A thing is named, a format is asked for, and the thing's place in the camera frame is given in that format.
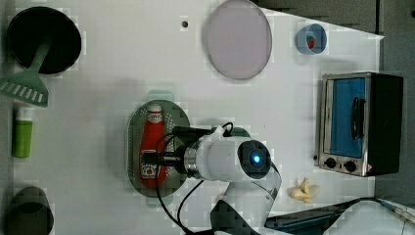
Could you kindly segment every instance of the ketchup label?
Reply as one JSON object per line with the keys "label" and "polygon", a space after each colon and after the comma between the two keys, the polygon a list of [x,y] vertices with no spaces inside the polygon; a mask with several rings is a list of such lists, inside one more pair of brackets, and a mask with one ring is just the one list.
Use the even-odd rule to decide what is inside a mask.
{"label": "ketchup label", "polygon": [[149,114],[147,120],[151,123],[159,123],[161,121],[161,114]]}
{"label": "ketchup label", "polygon": [[155,164],[143,164],[141,168],[141,177],[142,178],[156,178],[156,165]]}

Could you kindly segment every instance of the blue container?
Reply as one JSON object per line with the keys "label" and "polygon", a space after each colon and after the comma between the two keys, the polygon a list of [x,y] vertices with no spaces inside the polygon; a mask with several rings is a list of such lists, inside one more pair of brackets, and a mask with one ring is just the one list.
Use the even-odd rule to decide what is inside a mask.
{"label": "blue container", "polygon": [[326,30],[318,23],[306,26],[297,33],[297,48],[305,55],[322,53],[326,44]]}

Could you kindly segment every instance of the white tabletop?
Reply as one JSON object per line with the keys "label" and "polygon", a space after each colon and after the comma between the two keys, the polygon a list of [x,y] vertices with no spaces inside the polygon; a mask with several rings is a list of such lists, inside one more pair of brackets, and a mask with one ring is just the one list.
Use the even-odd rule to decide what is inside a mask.
{"label": "white tabletop", "polygon": [[[32,153],[15,160],[16,191],[34,185],[47,192],[56,234],[179,234],[161,208],[131,187],[124,170],[128,118],[153,89],[169,90],[194,126],[232,120],[266,141],[283,184],[271,215],[373,196],[374,178],[314,166],[317,87],[325,72],[377,71],[379,41],[373,34],[321,23],[328,47],[305,56],[295,46],[303,18],[265,11],[273,53],[265,71],[241,82],[210,64],[203,27],[222,1],[57,0],[78,25],[84,48],[62,79],[48,79],[49,107],[34,117]],[[39,3],[17,1],[17,10]],[[187,20],[189,27],[181,28]],[[313,205],[296,202],[287,189],[304,177],[320,186]],[[196,180],[188,180],[169,205],[177,211]],[[208,215],[226,189],[205,182],[182,214],[190,227],[209,228]]]}

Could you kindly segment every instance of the green cylinder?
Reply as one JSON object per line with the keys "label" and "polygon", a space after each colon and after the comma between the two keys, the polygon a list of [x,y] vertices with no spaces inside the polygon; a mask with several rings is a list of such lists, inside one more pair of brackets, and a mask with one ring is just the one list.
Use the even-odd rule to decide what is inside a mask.
{"label": "green cylinder", "polygon": [[14,135],[12,145],[12,155],[15,158],[24,159],[30,156],[31,147],[31,132],[33,129],[33,121],[31,117],[21,118],[17,115],[14,122]]}

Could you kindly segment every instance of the ketchup bottle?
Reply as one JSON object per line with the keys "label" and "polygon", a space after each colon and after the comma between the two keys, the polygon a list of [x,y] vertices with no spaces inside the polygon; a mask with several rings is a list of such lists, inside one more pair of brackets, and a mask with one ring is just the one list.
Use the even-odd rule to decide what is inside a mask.
{"label": "ketchup bottle", "polygon": [[[149,188],[156,188],[156,165],[142,162],[143,152],[154,152],[159,140],[164,136],[164,123],[161,115],[161,105],[151,104],[147,108],[147,121],[144,126],[144,133],[140,147],[140,178],[141,182]],[[159,144],[159,152],[164,147],[164,139]],[[166,177],[165,166],[159,168],[159,186]]]}

